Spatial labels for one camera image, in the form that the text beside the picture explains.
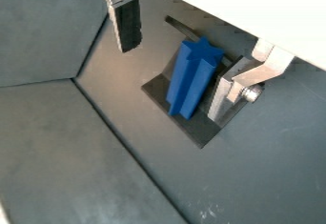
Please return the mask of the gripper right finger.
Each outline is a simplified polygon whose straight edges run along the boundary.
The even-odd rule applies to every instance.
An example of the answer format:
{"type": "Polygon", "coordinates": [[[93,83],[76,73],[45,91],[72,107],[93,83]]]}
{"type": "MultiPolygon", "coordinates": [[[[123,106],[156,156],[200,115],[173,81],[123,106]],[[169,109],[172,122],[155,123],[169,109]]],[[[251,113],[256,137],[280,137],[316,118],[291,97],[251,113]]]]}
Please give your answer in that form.
{"type": "Polygon", "coordinates": [[[294,55],[259,39],[251,53],[242,57],[223,73],[215,88],[207,117],[223,128],[247,102],[254,103],[262,94],[262,83],[278,77],[294,59],[294,55]]]}

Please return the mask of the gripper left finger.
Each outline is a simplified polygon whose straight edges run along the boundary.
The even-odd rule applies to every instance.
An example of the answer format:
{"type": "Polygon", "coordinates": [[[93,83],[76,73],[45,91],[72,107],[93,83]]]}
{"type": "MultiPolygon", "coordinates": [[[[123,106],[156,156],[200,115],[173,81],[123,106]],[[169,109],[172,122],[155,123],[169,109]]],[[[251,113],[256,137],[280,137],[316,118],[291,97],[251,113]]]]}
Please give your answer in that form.
{"type": "Polygon", "coordinates": [[[128,52],[143,39],[139,0],[105,0],[105,3],[119,49],[128,52]]]}

